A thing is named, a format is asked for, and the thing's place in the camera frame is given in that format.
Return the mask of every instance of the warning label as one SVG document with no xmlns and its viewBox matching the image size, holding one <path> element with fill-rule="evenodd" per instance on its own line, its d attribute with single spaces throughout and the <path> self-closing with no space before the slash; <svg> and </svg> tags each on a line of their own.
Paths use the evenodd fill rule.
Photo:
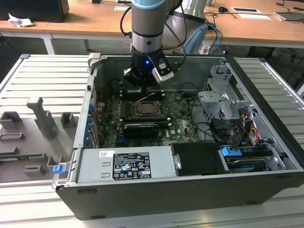
<svg viewBox="0 0 304 228">
<path fill-rule="evenodd" d="M 149 153 L 115 153 L 113 179 L 129 180 L 151 178 Z"/>
</svg>

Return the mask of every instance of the black cable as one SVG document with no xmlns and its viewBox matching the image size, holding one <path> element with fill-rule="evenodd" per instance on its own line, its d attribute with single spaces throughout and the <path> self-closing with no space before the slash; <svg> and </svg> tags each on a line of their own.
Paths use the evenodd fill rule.
<svg viewBox="0 0 304 228">
<path fill-rule="evenodd" d="M 288 58 L 288 57 L 286 57 L 286 56 L 284 56 L 279 50 L 277 50 L 276 48 L 274 49 L 274 51 L 276 51 L 279 55 L 281 55 L 282 57 L 284 57 L 284 58 L 287 58 L 287 59 L 291 59 L 291 58 Z"/>
<path fill-rule="evenodd" d="M 209 129 L 206 130 L 206 132 L 207 132 L 207 131 L 211 131 L 211 129 L 209 128 Z M 207 141 L 207 140 L 206 140 L 206 134 L 205 134 L 205 141 Z"/>
<path fill-rule="evenodd" d="M 167 24 L 167 22 L 165 21 L 165 25 L 167 26 L 167 28 L 170 30 L 170 32 L 173 34 L 173 36 L 177 39 L 178 42 L 180 42 L 182 50 L 184 52 L 184 58 L 181 61 L 181 63 L 179 64 L 179 67 L 181 67 L 181 65 L 185 62 L 186 57 L 187 57 L 187 53 L 186 53 L 186 49 L 184 47 L 184 45 L 181 43 L 181 40 L 178 38 L 178 36 L 175 34 L 175 32 L 170 28 L 170 26 Z"/>
<path fill-rule="evenodd" d="M 214 28 L 216 29 L 216 30 L 214 30 L 215 31 L 215 40 L 214 40 L 214 42 L 212 43 L 212 45 L 211 45 L 211 47 L 209 48 L 209 50 L 210 51 L 212 51 L 211 49 L 213 48 L 213 46 L 216 44 L 216 42 L 217 42 L 217 40 L 218 40 L 218 33 L 219 33 L 219 45 L 218 45 L 218 47 L 220 47 L 220 45 L 221 45 L 221 43 L 222 43 L 222 39 L 223 39 L 223 34 L 222 34 L 222 32 L 217 28 L 217 26 L 216 26 L 216 23 L 215 23 L 215 18 L 217 17 L 217 14 L 215 14 L 215 13 L 212 13 L 212 12 L 210 12 L 209 11 L 209 13 L 210 13 L 210 15 L 211 15 L 211 17 L 213 18 L 213 24 L 214 24 Z"/>
<path fill-rule="evenodd" d="M 126 32 L 123 30 L 123 21 L 124 21 L 125 15 L 127 14 L 127 12 L 130 11 L 130 9 L 131 9 L 131 6 L 129 6 L 129 7 L 125 10 L 125 12 L 124 12 L 123 15 L 122 15 L 122 18 L 120 18 L 120 24 L 119 24 L 121 32 L 122 32 L 125 36 L 129 36 L 129 37 L 131 37 L 131 36 L 130 36 L 130 32 L 126 33 Z"/>
<path fill-rule="evenodd" d="M 298 66 L 300 66 L 300 64 L 302 63 L 302 61 L 304 60 L 304 57 L 300 60 L 300 62 L 294 67 L 294 69 L 292 70 L 292 72 L 290 73 L 290 75 L 288 76 L 288 78 L 286 79 L 286 82 L 289 81 L 291 75 L 293 75 L 294 71 L 298 68 Z"/>
<path fill-rule="evenodd" d="M 183 84 L 180 85 L 180 87 L 178 88 L 178 92 L 180 92 L 181 88 L 183 87 L 183 85 L 185 84 L 189 84 L 192 85 L 197 91 L 199 91 L 199 89 L 192 83 L 192 82 L 184 82 Z"/>
<path fill-rule="evenodd" d="M 184 17 L 184 24 L 185 24 L 185 39 L 182 42 L 182 44 L 184 44 L 187 41 L 188 32 L 187 32 L 186 16 L 185 16 L 185 12 L 184 12 L 184 8 L 183 8 L 182 4 L 180 5 L 180 9 L 181 9 L 182 15 Z"/>
<path fill-rule="evenodd" d="M 213 136 L 212 134 L 208 133 L 207 131 L 204 131 L 204 130 L 200 129 L 200 128 L 197 126 L 197 124 L 196 124 L 195 126 L 196 126 L 196 128 L 197 128 L 200 132 L 204 133 L 205 135 L 208 135 L 208 136 L 211 137 L 212 139 L 215 139 L 214 136 Z"/>
<path fill-rule="evenodd" d="M 234 130 L 233 130 L 234 124 L 231 124 L 229 126 L 229 134 L 230 134 L 230 138 L 231 138 L 231 144 L 230 144 L 230 148 L 232 150 L 237 150 L 238 149 L 238 145 L 236 143 L 236 136 L 234 134 Z"/>
</svg>

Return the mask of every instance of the blue latch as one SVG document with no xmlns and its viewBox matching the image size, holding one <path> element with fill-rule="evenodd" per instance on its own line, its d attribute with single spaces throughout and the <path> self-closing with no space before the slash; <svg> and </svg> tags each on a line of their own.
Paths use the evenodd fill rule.
<svg viewBox="0 0 304 228">
<path fill-rule="evenodd" d="M 230 149 L 230 146 L 225 146 L 222 149 L 222 153 L 223 153 L 224 157 L 226 157 L 226 156 L 242 156 L 243 155 L 239 148 L 236 151 L 233 151 L 233 150 Z"/>
<path fill-rule="evenodd" d="M 66 173 L 66 165 L 54 165 L 53 174 Z"/>
</svg>

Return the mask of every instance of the wooden desk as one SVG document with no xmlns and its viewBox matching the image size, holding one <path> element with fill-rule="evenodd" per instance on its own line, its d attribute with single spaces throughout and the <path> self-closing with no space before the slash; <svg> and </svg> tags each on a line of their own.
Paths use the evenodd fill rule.
<svg viewBox="0 0 304 228">
<path fill-rule="evenodd" d="M 64 23 L 49 23 L 45 27 L 45 32 L 123 37 L 119 22 L 124 12 L 115 11 L 114 8 L 117 5 L 126 5 L 111 1 L 113 2 L 92 4 L 91 0 L 69 0 L 70 11 Z M 123 28 L 126 31 L 131 31 L 131 21 L 131 12 L 129 12 L 123 21 Z"/>
<path fill-rule="evenodd" d="M 277 6 L 280 0 L 217 0 L 218 4 L 225 4 L 229 12 L 235 13 L 231 7 L 254 8 L 260 14 L 273 14 L 275 11 L 287 12 L 287 9 Z M 285 1 L 285 6 L 295 11 L 293 7 L 304 8 L 304 3 Z M 217 11 L 219 6 L 206 7 L 205 12 Z M 268 16 L 271 20 L 242 19 L 238 14 L 220 14 L 215 18 L 217 28 L 223 34 L 222 44 L 287 47 L 288 45 L 304 46 L 304 24 L 301 22 L 282 22 L 277 15 Z M 213 18 L 207 16 L 210 23 Z M 214 39 L 215 33 L 209 30 L 205 39 Z"/>
<path fill-rule="evenodd" d="M 0 21 L 0 32 L 4 36 L 38 37 L 45 42 L 49 54 L 54 54 L 51 43 L 53 38 L 84 39 L 85 47 L 89 49 L 89 39 L 97 40 L 128 40 L 122 35 L 119 21 L 123 14 L 114 11 L 116 4 L 113 2 L 102 2 L 92 4 L 91 0 L 68 0 L 70 11 L 64 23 L 35 22 L 35 26 L 28 28 L 13 27 L 6 21 Z M 256 8 L 262 14 L 273 14 L 275 11 L 287 11 L 277 6 L 276 0 L 217 0 L 218 4 L 225 4 L 230 12 L 231 7 Z M 294 6 L 304 7 L 303 3 L 285 1 L 285 5 L 291 10 Z M 205 12 L 218 11 L 219 6 L 206 7 Z M 281 19 L 272 15 L 271 20 L 242 19 L 238 14 L 219 14 L 216 25 L 223 34 L 222 44 L 264 46 L 264 47 L 286 47 L 304 48 L 304 24 L 281 22 Z M 206 16 L 213 23 L 211 16 Z M 125 31 L 131 31 L 131 14 L 125 17 L 123 27 Z M 211 43 L 215 39 L 215 33 L 209 30 L 204 42 Z"/>
<path fill-rule="evenodd" d="M 45 21 L 39 21 L 35 22 L 34 26 L 29 26 L 29 27 L 21 27 L 17 28 L 13 26 L 11 23 L 9 23 L 6 20 L 0 20 L 0 32 L 3 31 L 10 31 L 10 32 L 44 32 L 44 28 L 47 26 L 48 22 Z"/>
</svg>

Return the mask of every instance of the gray plastic block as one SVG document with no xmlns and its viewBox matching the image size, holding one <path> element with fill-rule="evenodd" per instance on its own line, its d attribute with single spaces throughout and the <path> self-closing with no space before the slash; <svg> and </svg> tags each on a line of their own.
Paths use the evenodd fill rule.
<svg viewBox="0 0 304 228">
<path fill-rule="evenodd" d="M 32 109 L 39 126 L 44 132 L 45 136 L 48 139 L 52 139 L 55 136 L 55 132 L 53 131 L 53 121 L 50 121 L 50 117 L 47 117 L 46 112 L 42 107 L 43 99 L 41 97 L 31 97 L 27 102 L 27 107 Z"/>
<path fill-rule="evenodd" d="M 13 141 L 13 140 L 23 140 L 23 133 L 5 133 L 0 134 L 0 141 Z"/>
<path fill-rule="evenodd" d="M 43 176 L 46 171 L 41 165 L 28 165 L 25 167 L 24 173 L 28 177 L 37 177 L 37 176 Z"/>
<path fill-rule="evenodd" d="M 0 147 L 0 155 L 14 155 L 17 154 L 19 151 L 19 149 L 17 148 L 17 146 L 14 147 Z"/>
<path fill-rule="evenodd" d="M 44 153 L 41 156 L 33 156 L 29 157 L 32 162 L 47 162 L 48 161 L 48 156 Z"/>
<path fill-rule="evenodd" d="M 75 119 L 73 113 L 62 113 L 60 121 L 62 123 L 63 128 L 75 126 Z"/>
<path fill-rule="evenodd" d="M 47 161 L 47 168 L 52 172 L 54 165 L 57 165 L 52 156 L 49 156 Z"/>
<path fill-rule="evenodd" d="M 30 54 L 21 54 L 19 58 L 21 59 L 28 59 L 30 57 Z"/>
<path fill-rule="evenodd" d="M 17 129 L 15 122 L 22 121 L 17 112 L 4 112 L 0 117 L 0 124 L 5 130 Z"/>
<path fill-rule="evenodd" d="M 58 164 L 59 164 L 59 163 L 64 163 L 64 162 L 66 162 L 65 159 L 64 159 L 62 156 L 60 156 L 60 157 L 59 157 L 59 162 L 58 162 Z"/>
<path fill-rule="evenodd" d="M 47 119 L 49 120 L 50 124 L 51 124 L 52 126 L 54 126 L 55 121 L 54 121 L 54 118 L 52 117 L 52 113 L 51 113 L 50 111 L 48 111 L 48 110 L 47 110 L 47 111 L 44 111 L 44 112 L 46 113 Z M 38 122 L 37 119 L 35 119 L 35 122 L 36 122 L 38 128 L 40 128 L 40 124 L 39 124 L 39 122 Z"/>
</svg>

